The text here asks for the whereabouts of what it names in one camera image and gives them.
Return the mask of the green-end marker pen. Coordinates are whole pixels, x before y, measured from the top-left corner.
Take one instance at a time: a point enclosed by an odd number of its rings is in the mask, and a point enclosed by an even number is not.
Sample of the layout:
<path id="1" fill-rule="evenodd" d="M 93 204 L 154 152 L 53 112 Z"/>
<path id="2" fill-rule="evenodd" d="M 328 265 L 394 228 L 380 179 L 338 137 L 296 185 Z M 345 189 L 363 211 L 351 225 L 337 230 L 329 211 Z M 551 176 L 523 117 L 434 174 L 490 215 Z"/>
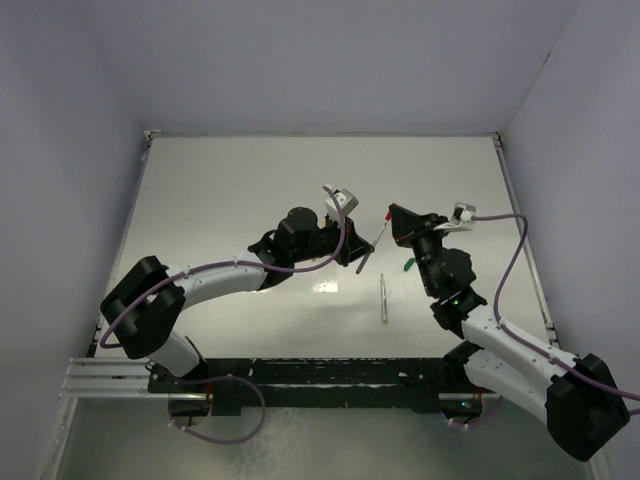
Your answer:
<path id="1" fill-rule="evenodd" d="M 389 322 L 389 316 L 388 316 L 386 281 L 383 273 L 380 274 L 379 285 L 380 285 L 380 301 L 381 301 L 381 321 L 383 325 L 387 325 Z"/>

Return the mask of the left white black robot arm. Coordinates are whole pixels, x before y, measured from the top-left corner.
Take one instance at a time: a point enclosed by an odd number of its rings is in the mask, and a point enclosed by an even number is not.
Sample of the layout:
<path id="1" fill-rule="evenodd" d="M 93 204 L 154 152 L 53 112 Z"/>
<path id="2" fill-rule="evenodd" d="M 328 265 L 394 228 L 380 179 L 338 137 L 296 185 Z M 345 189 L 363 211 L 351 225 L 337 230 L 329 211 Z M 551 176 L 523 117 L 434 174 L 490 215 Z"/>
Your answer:
<path id="1" fill-rule="evenodd" d="M 347 267 L 374 250 L 352 219 L 325 217 L 305 207 L 289 211 L 277 228 L 229 260 L 204 267 L 170 268 L 155 256 L 139 260 L 107 294 L 100 312 L 130 359 L 147 358 L 170 372 L 184 392 L 202 387 L 205 360 L 175 332 L 180 314 L 199 303 L 275 287 L 299 263 L 327 258 Z"/>

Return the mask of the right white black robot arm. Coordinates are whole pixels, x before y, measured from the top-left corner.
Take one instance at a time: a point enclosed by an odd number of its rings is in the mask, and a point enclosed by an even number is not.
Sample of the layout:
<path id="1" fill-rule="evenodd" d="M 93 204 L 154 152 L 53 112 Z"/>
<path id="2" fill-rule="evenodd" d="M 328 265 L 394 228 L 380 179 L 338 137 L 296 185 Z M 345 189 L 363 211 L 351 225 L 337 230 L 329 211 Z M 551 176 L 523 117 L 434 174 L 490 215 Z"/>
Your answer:
<path id="1" fill-rule="evenodd" d="M 475 292 L 470 255 L 443 245 L 450 231 L 480 221 L 473 206 L 458 203 L 446 217 L 392 204 L 389 219 L 395 244 L 413 252 L 435 320 L 462 341 L 446 357 L 452 389 L 474 385 L 498 394 L 540 420 L 555 443 L 582 462 L 629 423 L 631 395 L 618 389 L 602 359 L 541 341 L 507 321 L 497 301 Z"/>

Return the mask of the red-end marker pen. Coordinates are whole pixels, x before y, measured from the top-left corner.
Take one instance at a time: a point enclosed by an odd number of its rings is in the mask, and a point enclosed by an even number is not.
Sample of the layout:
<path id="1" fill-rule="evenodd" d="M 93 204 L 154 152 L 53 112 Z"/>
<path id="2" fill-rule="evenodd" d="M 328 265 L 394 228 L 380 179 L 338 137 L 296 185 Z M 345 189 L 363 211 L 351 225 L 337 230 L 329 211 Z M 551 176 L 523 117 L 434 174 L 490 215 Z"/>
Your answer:
<path id="1" fill-rule="evenodd" d="M 369 258 L 371 257 L 371 255 L 375 252 L 375 249 L 377 247 L 377 244 L 379 243 L 379 241 L 381 240 L 382 236 L 385 233 L 385 230 L 387 229 L 387 226 L 389 225 L 390 222 L 385 222 L 385 218 L 384 218 L 384 222 L 383 225 L 377 235 L 377 237 L 375 238 L 375 240 L 372 242 L 371 244 L 371 249 L 369 250 L 368 253 L 366 253 L 364 255 L 364 257 L 361 259 L 358 267 L 356 268 L 355 274 L 356 275 L 360 275 L 362 273 L 362 271 L 364 270 Z"/>

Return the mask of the green pen cap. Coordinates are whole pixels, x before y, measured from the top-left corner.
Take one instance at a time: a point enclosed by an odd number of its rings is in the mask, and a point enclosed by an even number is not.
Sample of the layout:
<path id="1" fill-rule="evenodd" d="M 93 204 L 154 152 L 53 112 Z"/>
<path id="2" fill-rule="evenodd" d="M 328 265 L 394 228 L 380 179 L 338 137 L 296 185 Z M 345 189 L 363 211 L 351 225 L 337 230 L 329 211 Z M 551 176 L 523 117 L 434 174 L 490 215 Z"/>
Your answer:
<path id="1" fill-rule="evenodd" d="M 407 260 L 407 262 L 403 266 L 403 271 L 407 272 L 413 266 L 414 263 L 415 263 L 414 258 L 410 258 L 409 260 Z"/>

